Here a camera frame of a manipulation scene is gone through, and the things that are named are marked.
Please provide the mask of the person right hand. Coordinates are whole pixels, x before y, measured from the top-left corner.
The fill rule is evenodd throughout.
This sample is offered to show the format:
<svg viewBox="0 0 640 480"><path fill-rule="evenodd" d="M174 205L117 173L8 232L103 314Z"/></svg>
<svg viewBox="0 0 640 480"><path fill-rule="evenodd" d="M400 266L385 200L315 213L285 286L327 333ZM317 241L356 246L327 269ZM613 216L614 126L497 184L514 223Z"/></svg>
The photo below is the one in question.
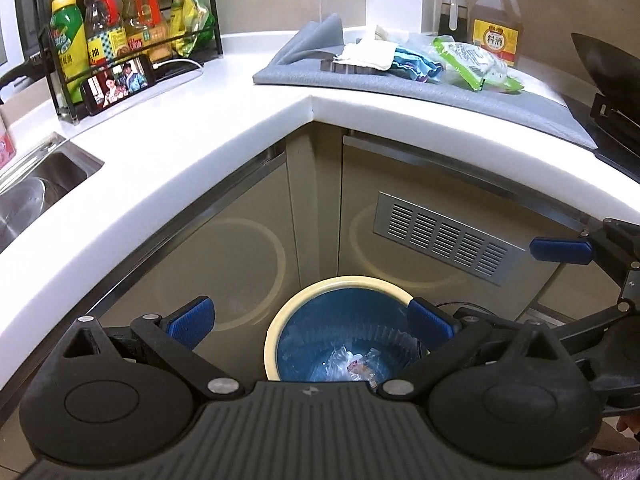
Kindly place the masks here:
<svg viewBox="0 0 640 480"><path fill-rule="evenodd" d="M640 414L620 415L617 419L615 429L627 438L634 437L640 439Z"/></svg>

